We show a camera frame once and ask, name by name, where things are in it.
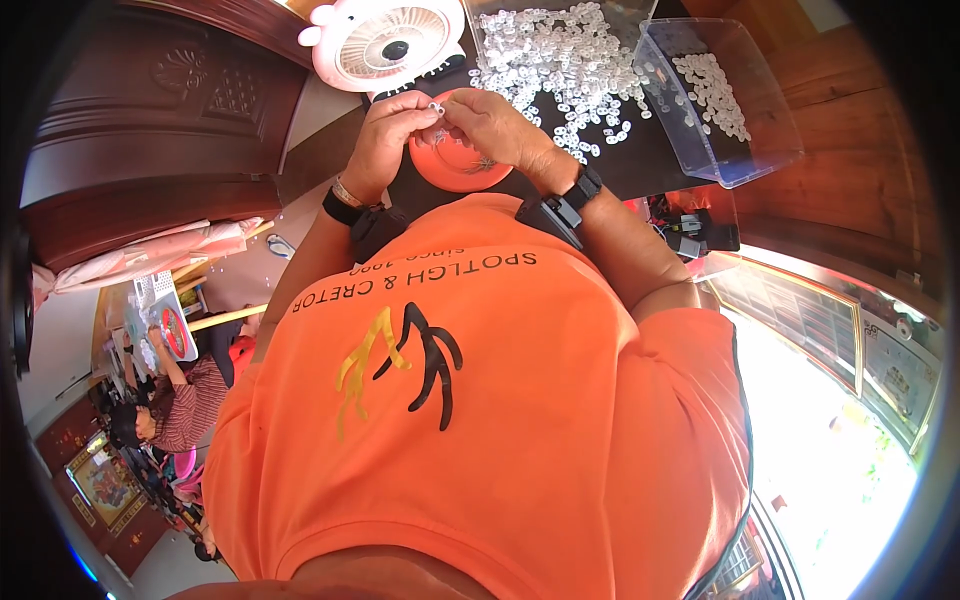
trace person sitting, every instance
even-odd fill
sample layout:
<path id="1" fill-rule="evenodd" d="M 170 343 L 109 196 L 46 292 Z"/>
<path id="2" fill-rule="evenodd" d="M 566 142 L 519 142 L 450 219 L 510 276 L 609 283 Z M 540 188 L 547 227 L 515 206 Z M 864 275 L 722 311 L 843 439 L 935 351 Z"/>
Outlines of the person sitting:
<path id="1" fill-rule="evenodd" d="M 187 452 L 217 420 L 228 385 L 211 352 L 204 352 L 187 372 L 163 343 L 160 328 L 152 325 L 147 339 L 153 345 L 160 375 L 151 407 L 121 404 L 110 414 L 111 428 L 126 445 L 142 442 L 167 452 Z"/>
<path id="2" fill-rule="evenodd" d="M 133 368 L 133 343 L 130 340 L 130 333 L 123 332 L 123 378 L 127 382 L 125 396 L 130 398 L 133 404 L 141 406 L 150 406 L 156 397 L 156 377 L 151 372 L 147 375 L 146 381 L 140 381 L 136 376 L 136 370 Z"/>

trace framed picture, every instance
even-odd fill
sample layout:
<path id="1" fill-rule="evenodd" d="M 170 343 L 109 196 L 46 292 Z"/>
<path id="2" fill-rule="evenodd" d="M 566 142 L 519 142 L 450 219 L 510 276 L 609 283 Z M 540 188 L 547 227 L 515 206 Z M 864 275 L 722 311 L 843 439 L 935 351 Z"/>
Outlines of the framed picture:
<path id="1" fill-rule="evenodd" d="M 861 397 L 863 330 L 856 300 L 747 257 L 707 284 L 724 306 L 767 325 Z"/>
<path id="2" fill-rule="evenodd" d="M 146 504 L 146 498 L 123 461 L 104 450 L 103 436 L 94 438 L 70 461 L 66 473 L 85 506 L 116 536 Z"/>
<path id="3" fill-rule="evenodd" d="M 902 328 L 866 310 L 862 314 L 866 353 L 863 398 L 913 454 L 933 410 L 941 362 Z"/>

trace pink cloth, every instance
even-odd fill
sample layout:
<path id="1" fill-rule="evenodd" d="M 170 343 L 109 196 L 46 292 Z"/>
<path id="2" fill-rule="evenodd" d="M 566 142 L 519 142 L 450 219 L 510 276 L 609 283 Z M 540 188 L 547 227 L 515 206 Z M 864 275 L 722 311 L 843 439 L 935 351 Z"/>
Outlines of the pink cloth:
<path id="1" fill-rule="evenodd" d="M 200 260 L 243 252 L 247 249 L 247 236 L 261 223 L 263 219 L 256 217 L 215 225 L 198 221 L 167 229 L 68 267 L 56 277 L 34 265 L 34 310 L 51 293 L 102 288 L 179 269 Z"/>

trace hand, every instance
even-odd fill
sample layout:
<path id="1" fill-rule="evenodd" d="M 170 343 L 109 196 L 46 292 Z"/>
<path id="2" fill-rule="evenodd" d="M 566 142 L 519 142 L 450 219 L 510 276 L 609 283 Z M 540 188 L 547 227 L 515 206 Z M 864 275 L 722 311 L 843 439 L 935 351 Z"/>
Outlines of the hand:
<path id="1" fill-rule="evenodd" d="M 427 107 L 431 102 L 421 91 L 408 91 L 373 103 L 340 177 L 350 194 L 364 204 L 380 202 L 383 190 L 400 170 L 403 145 L 411 136 L 422 145 L 421 132 L 440 119 L 436 110 Z"/>
<path id="2" fill-rule="evenodd" d="M 150 325 L 150 328 L 147 329 L 147 339 L 155 349 L 163 348 L 163 332 L 160 331 L 159 326 Z"/>
<path id="3" fill-rule="evenodd" d="M 443 103 L 441 127 L 477 152 L 517 168 L 529 176 L 549 162 L 557 150 L 546 133 L 507 102 L 481 89 L 458 89 Z"/>

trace black hair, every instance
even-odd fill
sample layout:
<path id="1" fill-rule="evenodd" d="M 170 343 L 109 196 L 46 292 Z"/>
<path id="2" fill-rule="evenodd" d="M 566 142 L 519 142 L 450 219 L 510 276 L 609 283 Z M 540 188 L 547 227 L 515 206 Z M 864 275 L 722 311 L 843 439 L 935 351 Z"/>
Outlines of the black hair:
<path id="1" fill-rule="evenodd" d="M 140 439 L 136 436 L 136 405 L 117 404 L 110 411 L 110 431 L 118 440 L 130 447 L 138 447 Z"/>
<path id="2" fill-rule="evenodd" d="M 213 556 L 210 556 L 206 551 L 206 546 L 204 546 L 202 541 L 198 541 L 194 544 L 193 551 L 197 555 L 197 558 L 205 563 L 209 563 L 210 561 L 219 561 L 224 558 L 224 555 L 220 554 L 220 548 L 217 548 L 217 552 Z"/>
<path id="3" fill-rule="evenodd" d="M 154 379 L 147 375 L 146 381 L 136 382 L 136 403 L 140 406 L 150 407 L 150 392 L 156 392 Z"/>

